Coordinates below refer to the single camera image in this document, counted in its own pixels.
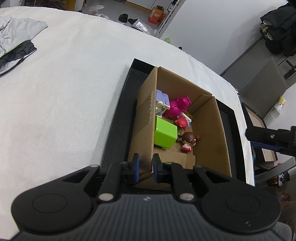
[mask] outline blue toy piece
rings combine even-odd
[[[160,107],[165,110],[170,109],[170,100],[168,99],[168,95],[163,93],[160,90],[156,90],[156,107],[160,110]]]

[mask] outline wooden baseboard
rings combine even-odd
[[[142,7],[142,6],[137,5],[137,4],[135,4],[135,3],[132,3],[132,2],[128,2],[128,1],[126,1],[126,5],[131,6],[131,7],[133,7],[133,8],[136,8],[136,9],[141,10],[141,11],[146,12],[146,13],[150,13],[150,12],[151,12],[150,9],[145,8],[145,7]]]

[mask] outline black tray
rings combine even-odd
[[[134,59],[130,67],[111,123],[101,167],[107,170],[118,161],[126,161],[136,116],[138,90],[154,66]],[[244,155],[234,111],[217,100],[225,131],[232,177],[246,181]]]

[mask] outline pile of dark clothes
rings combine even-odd
[[[265,38],[265,46],[273,54],[284,51],[286,56],[296,53],[296,9],[287,3],[262,16],[260,32]]]
[[[0,75],[37,50],[31,40],[46,27],[44,21],[0,16]]]

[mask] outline black cloth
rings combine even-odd
[[[34,47],[34,44],[30,40],[27,40],[27,41],[21,43],[15,49],[9,51],[7,54],[5,54],[4,56],[2,56],[0,58],[0,69],[1,69],[2,65],[6,65],[7,63],[14,61],[14,60],[19,60],[14,66],[12,66],[11,68],[8,69],[8,70],[11,70],[15,66],[17,66],[18,64],[23,62],[23,60],[28,55],[32,54],[36,50],[37,50],[37,48]]]
[[[284,50],[286,56],[290,56],[296,47],[296,9],[287,3],[278,9],[272,10],[262,16],[261,21],[271,22],[267,32],[270,33],[273,40],[266,38],[265,46],[274,54],[279,54]]]

